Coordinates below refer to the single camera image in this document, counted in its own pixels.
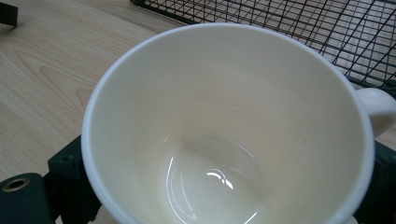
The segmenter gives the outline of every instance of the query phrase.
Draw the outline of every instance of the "black clamp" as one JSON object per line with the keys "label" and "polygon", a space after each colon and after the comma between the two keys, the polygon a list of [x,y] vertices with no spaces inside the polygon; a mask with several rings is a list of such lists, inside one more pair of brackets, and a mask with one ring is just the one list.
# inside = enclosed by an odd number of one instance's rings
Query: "black clamp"
{"label": "black clamp", "polygon": [[5,3],[0,3],[0,23],[17,26],[18,8]]}
{"label": "black clamp", "polygon": [[375,142],[375,167],[354,217],[362,224],[396,223],[396,152]]}
{"label": "black clamp", "polygon": [[95,220],[101,206],[85,173],[80,136],[48,161],[49,172],[24,174],[0,183],[0,223],[64,224]]}

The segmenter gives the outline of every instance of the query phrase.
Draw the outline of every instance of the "black metal mesh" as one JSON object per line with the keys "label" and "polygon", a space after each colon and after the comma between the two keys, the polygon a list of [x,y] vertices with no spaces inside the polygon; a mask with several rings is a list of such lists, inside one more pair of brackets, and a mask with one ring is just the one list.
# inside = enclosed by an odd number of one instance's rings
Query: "black metal mesh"
{"label": "black metal mesh", "polygon": [[269,28],[319,52],[362,87],[396,98],[395,0],[138,0],[189,24],[237,22]]}

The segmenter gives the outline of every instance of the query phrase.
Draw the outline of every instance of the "light wood surface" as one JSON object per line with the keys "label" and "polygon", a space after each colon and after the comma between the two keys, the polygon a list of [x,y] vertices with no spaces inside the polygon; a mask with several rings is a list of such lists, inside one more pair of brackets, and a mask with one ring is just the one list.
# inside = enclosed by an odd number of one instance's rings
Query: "light wood surface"
{"label": "light wood surface", "polygon": [[[19,26],[0,24],[0,181],[48,171],[80,135],[96,83],[124,52],[181,23],[128,0],[2,0]],[[396,127],[378,140],[396,149]],[[94,223],[114,223],[101,209]]]}

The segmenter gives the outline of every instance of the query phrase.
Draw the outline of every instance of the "hole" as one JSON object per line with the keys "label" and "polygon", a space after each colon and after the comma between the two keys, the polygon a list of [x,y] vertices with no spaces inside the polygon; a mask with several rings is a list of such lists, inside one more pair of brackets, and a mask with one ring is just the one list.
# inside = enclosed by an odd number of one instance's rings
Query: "hole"
{"label": "hole", "polygon": [[16,191],[19,189],[23,189],[26,185],[28,185],[30,182],[29,178],[19,178],[19,179],[14,179],[10,182],[8,182],[5,186],[3,186],[3,192],[12,192]]}

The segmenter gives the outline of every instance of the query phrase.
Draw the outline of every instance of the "mug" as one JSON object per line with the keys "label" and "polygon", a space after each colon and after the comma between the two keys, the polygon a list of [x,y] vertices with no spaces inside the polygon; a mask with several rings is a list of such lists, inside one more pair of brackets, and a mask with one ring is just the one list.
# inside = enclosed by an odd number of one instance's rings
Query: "mug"
{"label": "mug", "polygon": [[342,224],[364,196],[392,97],[253,26],[156,35],[97,84],[88,178],[119,223]]}

